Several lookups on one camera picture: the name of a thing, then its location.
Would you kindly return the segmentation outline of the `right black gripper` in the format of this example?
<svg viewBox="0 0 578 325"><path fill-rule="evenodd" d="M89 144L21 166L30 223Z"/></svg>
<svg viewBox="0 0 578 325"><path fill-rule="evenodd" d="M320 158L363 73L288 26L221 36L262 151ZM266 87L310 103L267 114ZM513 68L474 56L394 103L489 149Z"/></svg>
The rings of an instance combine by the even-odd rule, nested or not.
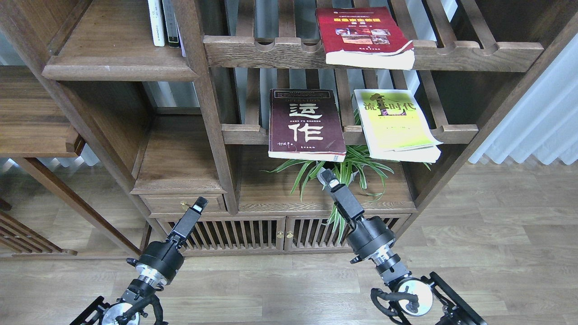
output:
<svg viewBox="0 0 578 325"><path fill-rule="evenodd" d="M347 236L347 242L356 255L350 261L351 264L367 259L380 247L396 239L395 233L388 228L380 216L368 219L363 216L364 209L357 198L347 185L340 183L330 169L320 169L317 178L352 229Z"/></svg>

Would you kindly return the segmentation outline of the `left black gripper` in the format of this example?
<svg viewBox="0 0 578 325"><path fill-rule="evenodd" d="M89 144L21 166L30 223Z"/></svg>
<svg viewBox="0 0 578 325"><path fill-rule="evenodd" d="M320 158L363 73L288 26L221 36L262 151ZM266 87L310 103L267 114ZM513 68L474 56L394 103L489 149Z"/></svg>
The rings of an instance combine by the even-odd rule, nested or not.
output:
<svg viewBox="0 0 578 325"><path fill-rule="evenodd" d="M152 242L138 260L126 259L126 262L139 272L138 280L150 286L171 284L184 263L184 257L179 249L192 233L194 225L200 219L207 204L206 198L199 197L172 228L167 242Z"/></svg>

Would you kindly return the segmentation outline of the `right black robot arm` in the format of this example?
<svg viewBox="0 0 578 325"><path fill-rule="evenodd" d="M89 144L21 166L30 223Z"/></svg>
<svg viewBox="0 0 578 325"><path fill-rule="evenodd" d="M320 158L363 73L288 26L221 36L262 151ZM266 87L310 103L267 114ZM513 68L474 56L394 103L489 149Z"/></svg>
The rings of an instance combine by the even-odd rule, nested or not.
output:
<svg viewBox="0 0 578 325"><path fill-rule="evenodd" d="M395 324L408 325L407 317L421 317L432 308L434 300L442 304L440 325L484 325L485 320L476 313L435 272L417 279L392 252L396 235L378 217L364 217L364 209L347 185L340 183L330 169L322 168L317 175L330 194L339 213L351 226L347 242L355 253L351 263L371 260L378 275L389 288L384 292L372 288L370 298L374 306Z"/></svg>

